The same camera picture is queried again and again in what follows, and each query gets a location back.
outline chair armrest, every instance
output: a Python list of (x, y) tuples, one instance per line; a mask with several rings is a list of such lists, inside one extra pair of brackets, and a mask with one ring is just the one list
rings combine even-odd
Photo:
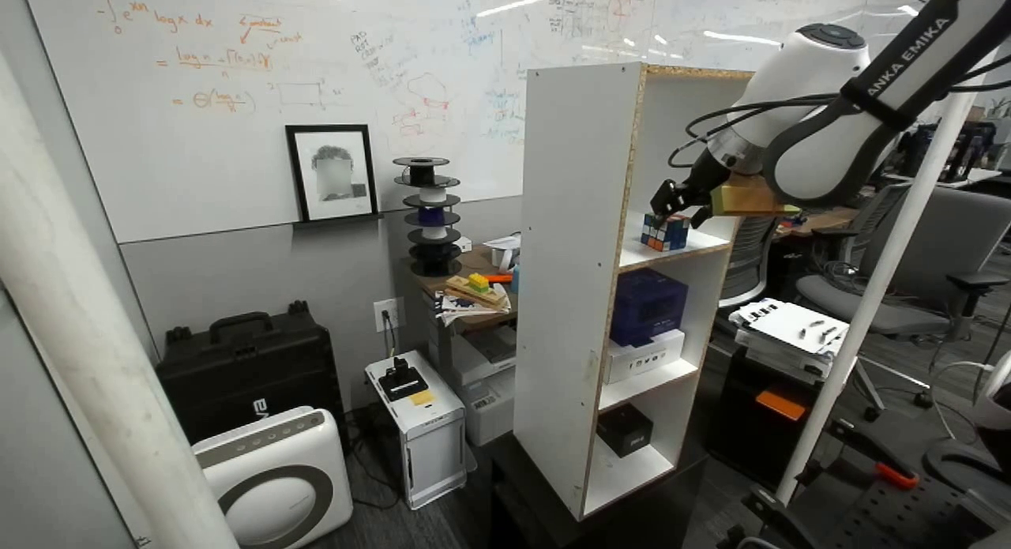
[(856, 237), (859, 232), (856, 230), (844, 230), (840, 227), (819, 227), (816, 230), (811, 230), (811, 235), (815, 239), (836, 241), (844, 240), (846, 237)]
[(983, 272), (956, 273), (945, 276), (948, 281), (958, 288), (958, 290), (963, 290), (966, 292), (988, 292), (991, 287), (1001, 286), (1005, 285), (1005, 283), (1011, 282), (1011, 279), (1007, 279), (1004, 276)]

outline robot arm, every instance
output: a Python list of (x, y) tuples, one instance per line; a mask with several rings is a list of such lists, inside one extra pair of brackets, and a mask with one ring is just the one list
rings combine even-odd
[(854, 31), (801, 27), (756, 71), (737, 105), (830, 89), (838, 95), (813, 113), (812, 106), (787, 103), (729, 114), (688, 178), (660, 186), (651, 200), (654, 213), (665, 217), (708, 204), (711, 190), (732, 172), (761, 172), (785, 203), (843, 202), (858, 192), (892, 139), (1011, 34), (1008, 17), (1011, 0), (930, 0), (871, 63)]

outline stack of papers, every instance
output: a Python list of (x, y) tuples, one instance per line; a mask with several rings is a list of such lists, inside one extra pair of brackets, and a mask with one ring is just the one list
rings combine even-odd
[[(491, 290), (495, 293), (505, 294), (505, 289), (500, 285), (500, 283), (494, 283), (491, 286)], [(453, 319), (462, 318), (464, 316), (482, 316), (490, 314), (508, 314), (513, 309), (513, 304), (510, 302), (509, 298), (504, 299), (504, 305), (502, 308), (488, 308), (483, 304), (479, 304), (476, 301), (470, 300), (462, 296), (454, 296), (454, 294), (446, 294), (445, 292), (439, 290), (436, 291), (435, 298), (436, 307), (436, 317), (442, 319), (443, 326), (449, 326), (453, 323)]]
[(793, 345), (806, 354), (835, 357), (849, 325), (792, 304), (765, 298), (738, 308), (730, 314), (730, 322), (759, 334)]

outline white bookshelf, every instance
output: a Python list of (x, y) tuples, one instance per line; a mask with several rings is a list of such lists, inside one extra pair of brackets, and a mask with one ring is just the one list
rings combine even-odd
[[(576, 520), (677, 468), (737, 220), (711, 218), (660, 253), (640, 243), (643, 214), (661, 181), (687, 177), (666, 163), (679, 128), (748, 78), (647, 64), (528, 74), (514, 433)], [(645, 267), (688, 285), (681, 357), (605, 384), (618, 275)], [(653, 432), (619, 458), (596, 417), (626, 403)]]

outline white column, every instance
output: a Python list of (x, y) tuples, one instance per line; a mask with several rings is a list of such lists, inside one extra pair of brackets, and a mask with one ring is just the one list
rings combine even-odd
[(238, 549), (2, 53), (0, 279), (159, 547)]
[[(994, 60), (994, 56), (996, 56), (996, 51), (983, 59), (980, 66), (989, 64)], [(982, 81), (983, 75), (980, 75), (980, 77), (966, 81), (961, 85), (979, 85)], [(946, 100), (934, 139), (931, 140), (927, 154), (923, 158), (923, 164), (920, 165), (920, 171), (917, 172), (916, 179), (909, 188), (909, 193), (906, 193), (906, 201), (903, 203), (902, 210), (899, 211), (899, 216), (896, 217), (888, 244), (882, 250), (875, 272), (870, 275), (867, 287), (863, 290), (860, 304), (856, 307), (852, 322), (849, 322), (849, 332), (846, 333), (839, 354), (832, 363), (832, 371), (818, 394), (818, 400), (811, 410), (811, 417), (808, 418), (801, 439), (794, 450), (794, 455), (790, 459), (790, 464), (787, 465), (783, 481), (779, 482), (775, 496), (783, 504), (790, 504), (790, 498), (793, 497), (794, 490), (797, 489), (796, 477), (807, 466), (822, 429), (828, 422), (832, 406), (835, 405), (835, 400), (839, 397), (842, 388), (846, 386), (849, 372), (856, 364), (856, 352), (859, 352), (860, 345), (863, 344), (863, 337), (866, 336), (867, 329), (870, 328), (870, 323), (885, 296), (885, 290), (892, 282), (892, 275), (895, 274), (895, 269), (899, 266), (902, 254), (906, 252), (909, 239), (916, 230), (916, 222), (920, 220), (920, 214), (923, 213), (923, 208), (930, 199), (930, 193), (937, 184), (937, 177), (944, 168), (951, 147), (954, 146), (958, 132), (961, 131), (961, 125), (975, 99), (975, 92), (960, 92), (950, 95)]]

